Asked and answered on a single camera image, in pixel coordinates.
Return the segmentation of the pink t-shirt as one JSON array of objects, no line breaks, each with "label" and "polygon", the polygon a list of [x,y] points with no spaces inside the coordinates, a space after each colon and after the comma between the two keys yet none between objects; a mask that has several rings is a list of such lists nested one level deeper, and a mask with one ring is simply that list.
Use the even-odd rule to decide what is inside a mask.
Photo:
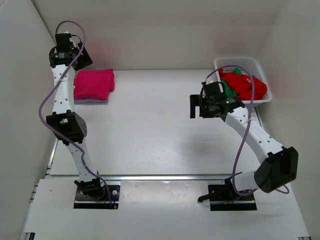
[{"label": "pink t-shirt", "polygon": [[112,68],[79,71],[74,79],[75,100],[92,99],[107,101],[115,90],[115,74]]}]

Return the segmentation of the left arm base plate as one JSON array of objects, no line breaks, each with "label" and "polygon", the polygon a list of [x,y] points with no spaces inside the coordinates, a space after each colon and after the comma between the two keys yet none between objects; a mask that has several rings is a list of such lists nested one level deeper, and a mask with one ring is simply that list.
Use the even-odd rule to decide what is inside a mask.
[{"label": "left arm base plate", "polygon": [[75,192],[73,208],[74,209],[95,209],[95,210],[117,210],[119,208],[119,200],[121,193],[121,182],[107,182],[110,192],[110,198],[102,186],[97,194],[85,194],[78,186]]}]

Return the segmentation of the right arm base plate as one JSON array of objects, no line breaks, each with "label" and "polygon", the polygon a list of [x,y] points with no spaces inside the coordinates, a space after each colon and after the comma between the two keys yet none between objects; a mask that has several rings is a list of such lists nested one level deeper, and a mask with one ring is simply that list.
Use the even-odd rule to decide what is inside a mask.
[{"label": "right arm base plate", "polygon": [[240,196],[225,184],[209,184],[208,193],[197,199],[198,203],[209,202],[210,211],[256,211],[257,205],[253,194]]}]

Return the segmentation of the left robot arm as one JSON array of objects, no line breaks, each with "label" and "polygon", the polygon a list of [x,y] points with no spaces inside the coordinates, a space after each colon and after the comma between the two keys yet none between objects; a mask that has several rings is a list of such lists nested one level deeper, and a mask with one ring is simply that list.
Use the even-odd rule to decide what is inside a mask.
[{"label": "left robot arm", "polygon": [[101,200],[105,187],[98,178],[86,150],[88,133],[86,122],[75,112],[74,79],[76,72],[92,64],[82,42],[75,43],[69,32],[55,34],[56,45],[49,52],[49,63],[53,74],[54,103],[46,123],[53,128],[54,135],[69,150],[79,179],[74,183],[86,199]]}]

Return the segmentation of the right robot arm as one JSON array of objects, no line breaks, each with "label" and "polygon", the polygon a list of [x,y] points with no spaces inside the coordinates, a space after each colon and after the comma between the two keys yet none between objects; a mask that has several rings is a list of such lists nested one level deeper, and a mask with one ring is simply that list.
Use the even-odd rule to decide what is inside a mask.
[{"label": "right robot arm", "polygon": [[[272,138],[252,118],[252,108],[246,107],[237,96],[228,97],[220,89],[219,82],[203,81],[200,93],[190,95],[189,100],[190,118],[196,117],[196,107],[199,107],[201,118],[220,118],[242,137],[231,176],[224,180],[221,188],[200,196],[197,200],[199,203],[215,197],[226,197],[223,203],[229,204],[241,197],[250,196],[257,190],[264,193],[279,191],[296,179],[298,151],[294,147],[285,147]],[[237,173],[244,144],[251,148],[260,165],[256,170]]]}]

